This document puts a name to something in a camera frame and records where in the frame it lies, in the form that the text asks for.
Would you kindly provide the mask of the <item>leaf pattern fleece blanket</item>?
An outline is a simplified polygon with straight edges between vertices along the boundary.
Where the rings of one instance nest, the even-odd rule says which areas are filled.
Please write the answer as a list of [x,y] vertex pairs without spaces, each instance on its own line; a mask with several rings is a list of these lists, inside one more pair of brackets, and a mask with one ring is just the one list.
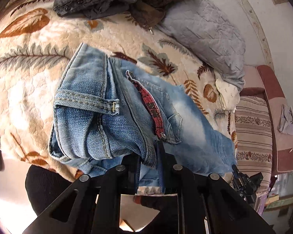
[[131,60],[182,89],[208,123],[233,146],[234,117],[222,109],[215,75],[190,50],[161,31],[147,32],[126,13],[89,20],[61,18],[54,0],[10,0],[0,12],[0,150],[74,181],[85,170],[49,153],[53,99],[81,43]]

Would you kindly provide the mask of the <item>white patterned pillow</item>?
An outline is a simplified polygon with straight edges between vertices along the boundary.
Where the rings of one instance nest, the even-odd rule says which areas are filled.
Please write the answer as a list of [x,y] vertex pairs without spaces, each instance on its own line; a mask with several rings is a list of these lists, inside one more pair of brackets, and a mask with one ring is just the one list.
[[217,91],[220,94],[222,107],[229,112],[235,112],[240,102],[240,93],[235,85],[223,81],[221,78],[215,80]]

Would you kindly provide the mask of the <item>grey quilted pillow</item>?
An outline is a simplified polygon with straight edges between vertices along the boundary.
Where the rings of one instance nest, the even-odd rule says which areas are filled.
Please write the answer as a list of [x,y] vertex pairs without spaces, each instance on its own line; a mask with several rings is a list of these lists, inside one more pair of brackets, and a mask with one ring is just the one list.
[[158,29],[242,90],[246,44],[239,30],[211,0],[184,0],[166,12]]

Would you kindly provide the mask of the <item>light blue denim jeans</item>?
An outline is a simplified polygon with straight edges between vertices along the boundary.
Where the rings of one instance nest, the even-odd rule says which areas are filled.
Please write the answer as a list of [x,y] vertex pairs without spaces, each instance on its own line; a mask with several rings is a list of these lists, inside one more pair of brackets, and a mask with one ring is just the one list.
[[224,175],[236,163],[232,140],[212,127],[183,86],[81,44],[55,92],[50,156],[95,177],[135,153],[139,186],[163,188],[157,142],[194,173]]

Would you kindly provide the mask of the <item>striped floral bed cover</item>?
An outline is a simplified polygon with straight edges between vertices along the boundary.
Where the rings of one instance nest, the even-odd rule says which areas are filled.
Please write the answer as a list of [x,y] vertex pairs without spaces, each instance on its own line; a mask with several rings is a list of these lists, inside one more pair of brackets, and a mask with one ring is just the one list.
[[272,125],[265,100],[242,96],[234,113],[236,129],[231,137],[237,140],[237,167],[242,173],[263,175],[256,191],[261,196],[268,191],[272,173]]

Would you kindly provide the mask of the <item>grey cloth on headboard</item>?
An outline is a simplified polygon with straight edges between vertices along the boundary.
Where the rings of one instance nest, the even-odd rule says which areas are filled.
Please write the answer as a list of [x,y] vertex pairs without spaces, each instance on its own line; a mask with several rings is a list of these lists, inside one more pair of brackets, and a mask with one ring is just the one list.
[[282,134],[293,135],[293,108],[282,104],[278,130]]

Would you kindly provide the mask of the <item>dark grey denim garment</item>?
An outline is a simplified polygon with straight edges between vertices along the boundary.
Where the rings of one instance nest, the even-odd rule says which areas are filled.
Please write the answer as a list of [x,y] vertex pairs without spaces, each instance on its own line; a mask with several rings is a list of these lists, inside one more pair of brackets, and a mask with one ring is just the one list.
[[127,11],[137,0],[54,0],[53,10],[60,17],[83,14],[90,20]]

